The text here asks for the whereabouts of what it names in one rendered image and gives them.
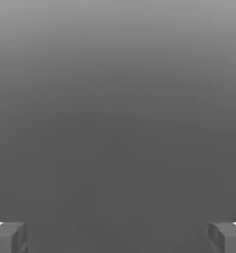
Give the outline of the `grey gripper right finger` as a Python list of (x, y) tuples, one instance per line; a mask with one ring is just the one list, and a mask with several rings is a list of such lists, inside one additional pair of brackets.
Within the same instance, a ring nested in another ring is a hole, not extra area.
[(236, 222), (211, 222), (207, 234), (213, 253), (236, 253)]

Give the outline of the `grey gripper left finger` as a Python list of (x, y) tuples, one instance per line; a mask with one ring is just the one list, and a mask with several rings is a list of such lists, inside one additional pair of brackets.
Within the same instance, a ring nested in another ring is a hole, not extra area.
[(29, 253), (26, 222), (0, 222), (0, 253)]

